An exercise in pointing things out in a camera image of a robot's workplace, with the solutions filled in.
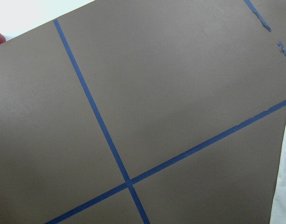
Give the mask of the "cream long sleeve shirt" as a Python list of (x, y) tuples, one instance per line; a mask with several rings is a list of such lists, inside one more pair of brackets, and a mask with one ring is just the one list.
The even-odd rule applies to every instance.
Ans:
[(286, 126), (283, 136), (277, 183), (272, 202), (271, 224), (286, 224)]

